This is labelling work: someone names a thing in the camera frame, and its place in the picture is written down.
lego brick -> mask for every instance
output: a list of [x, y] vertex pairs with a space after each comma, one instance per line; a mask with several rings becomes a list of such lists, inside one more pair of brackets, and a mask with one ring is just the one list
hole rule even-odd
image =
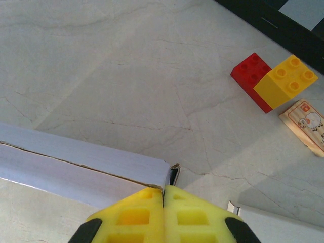
[[236, 214], [174, 186], [165, 189], [164, 213], [165, 243], [259, 242]]
[[163, 243], [162, 192], [146, 188], [91, 215], [102, 224], [92, 243]]
[[305, 99], [299, 100], [279, 118], [313, 153], [324, 157], [324, 117]]
[[272, 108], [261, 98], [253, 87], [271, 70], [256, 53], [233, 68], [231, 76], [254, 100], [255, 103], [265, 112], [269, 113]]
[[294, 98], [318, 77], [295, 55], [268, 72], [255, 86], [254, 90], [272, 108], [276, 109]]

